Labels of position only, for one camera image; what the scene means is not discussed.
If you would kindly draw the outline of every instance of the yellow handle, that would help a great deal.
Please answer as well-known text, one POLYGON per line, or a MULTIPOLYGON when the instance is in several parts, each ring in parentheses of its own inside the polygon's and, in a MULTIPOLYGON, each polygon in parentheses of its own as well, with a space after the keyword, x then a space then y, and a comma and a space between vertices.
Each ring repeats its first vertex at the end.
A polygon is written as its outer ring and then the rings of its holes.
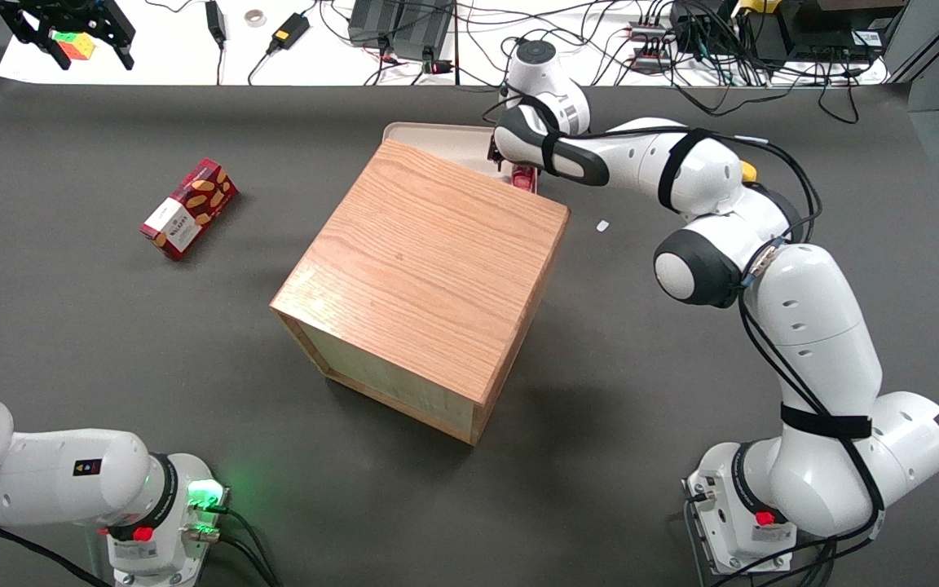
POLYGON ((747 161, 741 162, 741 181, 754 182, 756 181, 756 178, 759 177, 759 172, 756 172, 756 167, 753 167, 752 163, 747 161))

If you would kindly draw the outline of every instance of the power cable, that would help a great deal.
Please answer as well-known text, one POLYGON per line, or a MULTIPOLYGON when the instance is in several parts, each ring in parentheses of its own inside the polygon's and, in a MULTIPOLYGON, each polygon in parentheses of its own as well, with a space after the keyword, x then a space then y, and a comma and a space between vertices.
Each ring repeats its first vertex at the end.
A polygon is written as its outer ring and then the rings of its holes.
POLYGON ((83 569, 75 563, 68 561, 67 558, 60 556, 60 554, 55 553, 55 551, 46 549, 45 546, 31 542, 26 538, 21 538, 20 536, 14 534, 14 532, 5 530, 5 528, 2 527, 0 527, 0 538, 3 540, 8 540, 14 544, 19 544, 23 546, 24 549, 28 549, 33 551, 33 553, 38 554, 38 556, 48 558, 49 560, 62 566, 64 569, 66 569, 67 572, 70 572, 71 575, 78 577, 79 580, 82 580, 82 582, 92 585, 93 587, 112 587, 107 582, 104 582, 104 580, 101 580, 100 577, 93 575, 93 573, 87 572, 86 569, 83 569))

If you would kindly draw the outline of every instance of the cardboard box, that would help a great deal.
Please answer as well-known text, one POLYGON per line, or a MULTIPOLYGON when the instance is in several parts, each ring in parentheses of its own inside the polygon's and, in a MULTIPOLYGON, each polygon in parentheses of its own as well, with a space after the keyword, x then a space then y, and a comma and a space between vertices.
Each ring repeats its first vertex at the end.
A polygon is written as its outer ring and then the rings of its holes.
POLYGON ((219 163, 202 159, 147 217, 140 231, 166 257, 178 261, 237 193, 238 188, 219 163))
POLYGON ((474 445, 570 214, 387 140, 271 309, 325 376, 474 445))

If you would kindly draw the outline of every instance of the green led light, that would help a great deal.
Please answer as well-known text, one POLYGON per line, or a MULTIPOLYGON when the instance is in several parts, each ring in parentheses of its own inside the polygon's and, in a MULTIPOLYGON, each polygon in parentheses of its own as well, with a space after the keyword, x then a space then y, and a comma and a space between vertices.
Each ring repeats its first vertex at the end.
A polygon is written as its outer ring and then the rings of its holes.
POLYGON ((223 501, 223 486, 212 479, 197 480, 187 485, 187 503, 197 508, 209 508, 223 501))

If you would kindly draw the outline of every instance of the tape roll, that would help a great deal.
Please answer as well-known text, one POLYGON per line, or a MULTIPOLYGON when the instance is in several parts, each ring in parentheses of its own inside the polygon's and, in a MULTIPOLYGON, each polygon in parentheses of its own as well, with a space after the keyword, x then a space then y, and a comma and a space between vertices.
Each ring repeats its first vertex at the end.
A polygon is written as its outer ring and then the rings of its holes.
POLYGON ((245 12, 245 23, 253 29, 258 29, 258 27, 267 23, 267 16, 263 14, 263 11, 247 11, 245 12))

